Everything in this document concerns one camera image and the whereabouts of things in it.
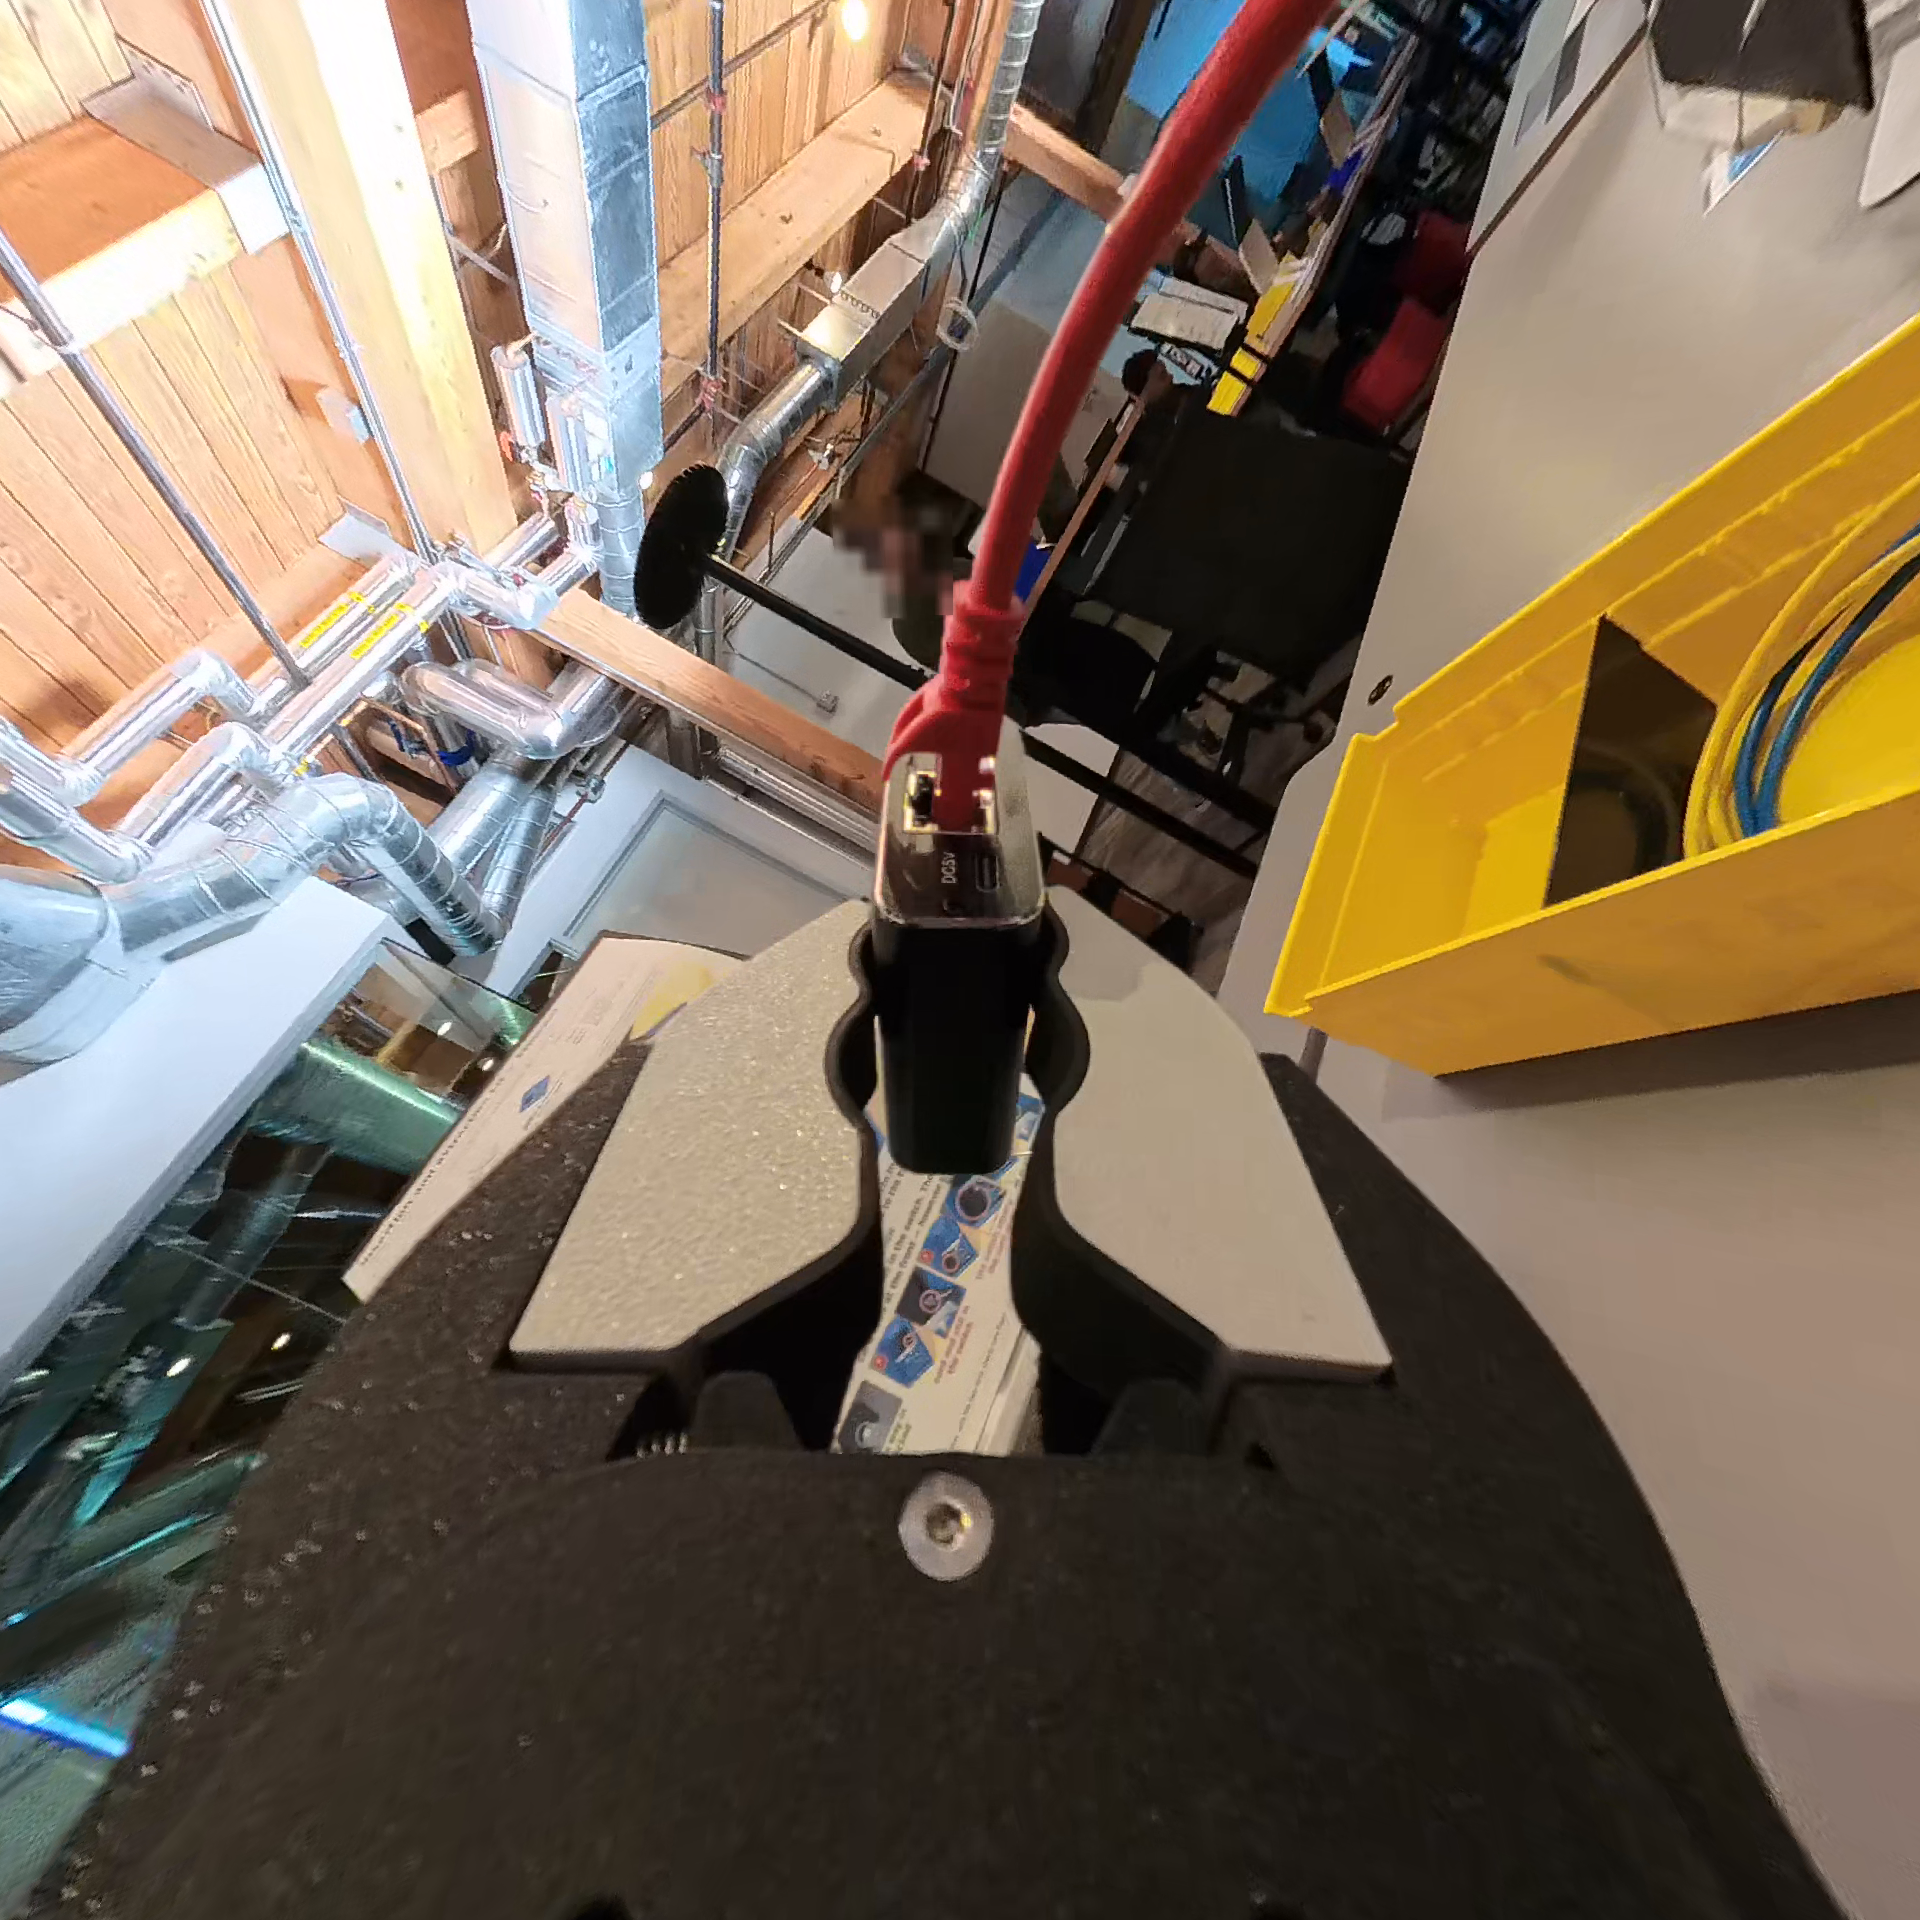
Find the wooden support beam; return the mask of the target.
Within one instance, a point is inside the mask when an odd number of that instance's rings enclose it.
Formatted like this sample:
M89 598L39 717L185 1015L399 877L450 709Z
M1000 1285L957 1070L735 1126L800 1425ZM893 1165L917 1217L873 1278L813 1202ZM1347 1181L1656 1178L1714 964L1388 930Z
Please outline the wooden support beam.
M535 626L551 649L620 680L655 704L787 767L868 817L880 814L880 759L768 692L731 676L672 638L613 613L585 590L568 592Z

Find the printed instruction poster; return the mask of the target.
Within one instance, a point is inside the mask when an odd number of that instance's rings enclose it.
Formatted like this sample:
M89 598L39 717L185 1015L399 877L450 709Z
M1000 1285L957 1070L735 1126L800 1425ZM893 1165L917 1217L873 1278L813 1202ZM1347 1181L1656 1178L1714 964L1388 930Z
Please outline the printed instruction poster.
M452 1126L347 1266L368 1303L456 1205L585 1087L628 1040L651 1040L736 967L692 943L600 935L529 1034ZM1012 1309L1011 1245L1042 1104L1023 1082L1016 1149L996 1170L903 1170L877 1141L885 1285L835 1428L839 1452L1011 1454L1037 1380L1037 1348Z

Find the silver ventilation duct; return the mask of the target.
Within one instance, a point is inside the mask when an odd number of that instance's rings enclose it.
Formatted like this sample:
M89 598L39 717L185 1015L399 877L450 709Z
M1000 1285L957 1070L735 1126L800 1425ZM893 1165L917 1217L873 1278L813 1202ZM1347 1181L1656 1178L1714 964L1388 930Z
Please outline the silver ventilation duct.
M532 877L568 760L624 695L569 663L535 687L488 657L437 663L441 615L535 636L597 572L597 511L572 498L484 558L392 546L295 640L290 672L245 676L200 649L161 666L69 753L5 722L5 836L61 872L5 868L2 1050L55 1065L97 1041L173 960L231 938L297 887L373 879L402 926L491 952ZM324 736L392 695L479 743L482 762L426 826L370 775L321 769Z
M592 504L604 602L635 617L642 485L665 450L642 1L469 1L545 450Z

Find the silver flexible duct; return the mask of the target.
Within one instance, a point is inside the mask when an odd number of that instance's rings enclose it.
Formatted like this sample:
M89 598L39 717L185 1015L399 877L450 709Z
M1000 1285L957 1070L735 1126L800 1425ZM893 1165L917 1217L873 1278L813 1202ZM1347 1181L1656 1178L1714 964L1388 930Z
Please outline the silver flexible duct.
M744 417L717 461L728 485L724 552L735 552L764 476L783 461L809 422L836 406L899 343L923 301L947 288L960 246L972 238L1001 172L1042 1L995 4L988 53L995 65L969 120L969 140L952 165L933 207L852 271L802 328L796 368Z

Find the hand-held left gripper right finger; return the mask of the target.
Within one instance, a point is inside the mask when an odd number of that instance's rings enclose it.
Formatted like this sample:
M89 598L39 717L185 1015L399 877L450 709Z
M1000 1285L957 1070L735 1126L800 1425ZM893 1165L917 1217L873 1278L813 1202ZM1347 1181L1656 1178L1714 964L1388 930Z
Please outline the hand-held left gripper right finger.
M1381 1378L1389 1348L1252 1041L1069 890L1027 1073L1012 1295L1068 1378Z

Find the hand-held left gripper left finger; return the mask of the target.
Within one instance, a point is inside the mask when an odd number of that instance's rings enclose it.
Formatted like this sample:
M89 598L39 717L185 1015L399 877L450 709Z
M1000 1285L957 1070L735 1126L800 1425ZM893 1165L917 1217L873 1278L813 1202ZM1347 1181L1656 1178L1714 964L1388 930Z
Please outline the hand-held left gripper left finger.
M520 1362L701 1373L819 1342L851 1368L880 1321L868 928L865 901L841 903L658 1025Z

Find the yellow plastic bin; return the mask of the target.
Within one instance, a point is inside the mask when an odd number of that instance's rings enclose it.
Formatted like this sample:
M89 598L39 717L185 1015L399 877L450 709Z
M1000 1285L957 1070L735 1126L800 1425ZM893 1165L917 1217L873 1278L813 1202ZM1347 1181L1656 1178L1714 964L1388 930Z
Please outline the yellow plastic bin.
M1426 1073L1915 990L1919 326L1345 750L1267 1009ZM1548 905L1600 617L1716 702L1685 853Z

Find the red storage bin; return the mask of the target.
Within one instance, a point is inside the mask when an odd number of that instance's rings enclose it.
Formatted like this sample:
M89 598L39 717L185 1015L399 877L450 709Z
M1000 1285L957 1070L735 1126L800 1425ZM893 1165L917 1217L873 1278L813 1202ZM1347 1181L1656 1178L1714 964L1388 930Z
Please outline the red storage bin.
M1411 213L1389 241L1361 245L1335 301L1343 426L1399 433L1442 364L1471 264L1468 225L1440 207Z

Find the black ethernet port box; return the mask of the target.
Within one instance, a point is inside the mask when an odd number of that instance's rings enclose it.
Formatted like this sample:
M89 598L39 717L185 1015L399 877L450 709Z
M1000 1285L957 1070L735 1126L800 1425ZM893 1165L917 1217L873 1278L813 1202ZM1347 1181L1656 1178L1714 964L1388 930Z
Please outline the black ethernet port box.
M1012 1153L1041 983L1045 879L1025 736L1003 724L975 823L933 821L939 760L885 776L872 906L885 1138L929 1174L995 1173Z

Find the black office chair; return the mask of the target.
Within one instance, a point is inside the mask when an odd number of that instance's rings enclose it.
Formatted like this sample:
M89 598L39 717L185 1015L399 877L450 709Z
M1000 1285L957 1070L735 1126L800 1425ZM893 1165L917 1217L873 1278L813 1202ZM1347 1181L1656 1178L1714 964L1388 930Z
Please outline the black office chair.
M1389 447L1186 413L1096 580L1117 615L1169 631L1136 724L1163 729L1219 663L1308 687L1362 636L1408 480Z

